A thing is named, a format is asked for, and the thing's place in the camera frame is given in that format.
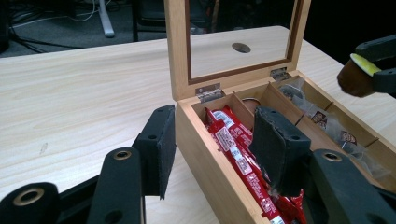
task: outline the light wood tabletop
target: light wood tabletop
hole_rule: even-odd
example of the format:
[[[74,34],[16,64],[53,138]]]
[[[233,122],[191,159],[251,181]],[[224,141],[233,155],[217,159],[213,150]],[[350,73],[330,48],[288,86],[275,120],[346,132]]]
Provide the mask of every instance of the light wood tabletop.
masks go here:
[[[343,65],[307,42],[298,70],[396,145],[396,101],[341,91]],[[152,111],[174,104],[165,39],[0,59],[0,199],[35,182],[60,192],[100,173]],[[177,150],[165,200],[146,197],[148,223],[219,223]]]

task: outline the red packet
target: red packet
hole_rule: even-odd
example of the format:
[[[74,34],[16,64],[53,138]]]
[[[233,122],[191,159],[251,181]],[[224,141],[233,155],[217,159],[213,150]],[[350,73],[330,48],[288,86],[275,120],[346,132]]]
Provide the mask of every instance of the red packet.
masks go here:
[[[279,211],[274,206],[262,182],[257,177],[253,168],[250,166],[246,157],[241,153],[241,147],[233,140],[233,137],[228,132],[225,123],[220,120],[215,120],[208,128],[212,133],[219,147],[231,163],[235,171],[241,177],[242,181],[247,186],[255,201],[263,211],[263,215],[268,217],[272,223],[284,223]]]

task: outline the wooden frame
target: wooden frame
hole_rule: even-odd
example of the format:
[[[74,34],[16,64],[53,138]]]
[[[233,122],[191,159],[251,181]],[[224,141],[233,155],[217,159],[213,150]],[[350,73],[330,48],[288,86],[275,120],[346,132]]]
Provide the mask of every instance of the wooden frame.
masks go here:
[[[231,71],[219,71],[210,76],[196,78],[191,77],[190,24],[187,22],[189,12],[186,10],[188,0],[165,0],[164,2],[172,94],[176,101],[194,96],[195,90],[203,86],[221,83],[222,88],[228,88],[235,84],[269,77],[270,72],[277,68],[285,67],[286,71],[296,69],[310,0],[295,1],[284,59],[240,67]]]

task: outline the circular hole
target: circular hole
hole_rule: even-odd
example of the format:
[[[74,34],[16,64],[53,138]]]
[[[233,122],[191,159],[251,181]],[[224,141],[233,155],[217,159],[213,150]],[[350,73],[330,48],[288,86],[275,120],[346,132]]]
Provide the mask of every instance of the circular hole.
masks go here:
[[[323,153],[323,157],[328,161],[340,161],[341,160],[341,157],[339,157],[331,152]]]
[[[367,215],[367,219],[371,223],[375,223],[375,224],[386,224],[386,223],[388,223],[386,220],[384,220],[384,218],[382,218],[379,215],[376,215],[376,214],[366,214],[366,215]]]
[[[26,194],[22,195],[21,201],[28,202],[28,201],[33,200],[37,196],[38,196],[38,192],[37,191],[27,192]]]
[[[31,188],[21,192],[15,199],[14,204],[17,206],[25,206],[35,203],[44,195],[42,188]]]
[[[118,160],[118,161],[122,161],[122,160],[126,160],[128,158],[130,158],[132,155],[132,153],[130,151],[119,151],[114,153],[113,158]]]
[[[233,43],[233,49],[240,53],[249,53],[250,47],[242,43]]]
[[[119,223],[122,220],[122,212],[120,210],[112,211],[105,217],[106,224]]]

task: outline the box hinge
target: box hinge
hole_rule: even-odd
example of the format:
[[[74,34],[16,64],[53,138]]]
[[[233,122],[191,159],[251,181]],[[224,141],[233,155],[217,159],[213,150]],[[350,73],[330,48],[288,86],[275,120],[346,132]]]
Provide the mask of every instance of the box hinge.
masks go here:
[[[223,96],[219,83],[195,89],[195,95],[198,96],[201,103],[216,100]]]
[[[286,72],[286,67],[277,68],[271,71],[271,77],[276,81],[282,81],[291,78],[289,73]]]

